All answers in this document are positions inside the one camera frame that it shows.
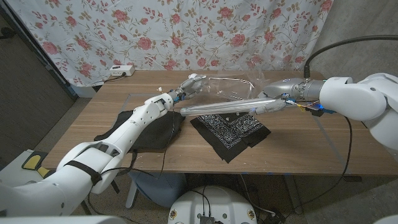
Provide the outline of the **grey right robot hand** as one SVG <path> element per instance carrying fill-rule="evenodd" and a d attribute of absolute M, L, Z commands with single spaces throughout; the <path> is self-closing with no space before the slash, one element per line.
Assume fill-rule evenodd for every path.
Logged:
<path fill-rule="evenodd" d="M 324 85 L 322 80 L 304 80 L 290 78 L 266 85 L 258 98 L 272 98 L 274 101 L 252 109 L 252 114 L 282 111 L 288 105 L 295 105 L 311 112 L 314 116 L 321 116 L 323 106 L 319 102 L 320 90 Z"/>

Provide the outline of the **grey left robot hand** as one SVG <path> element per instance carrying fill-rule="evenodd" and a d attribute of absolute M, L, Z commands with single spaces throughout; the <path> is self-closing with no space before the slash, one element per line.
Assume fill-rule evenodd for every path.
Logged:
<path fill-rule="evenodd" d="M 205 80 L 206 75 L 192 73 L 188 76 L 187 80 L 181 83 L 175 90 L 170 90 L 168 94 L 174 102 L 189 100 L 201 92 Z"/>

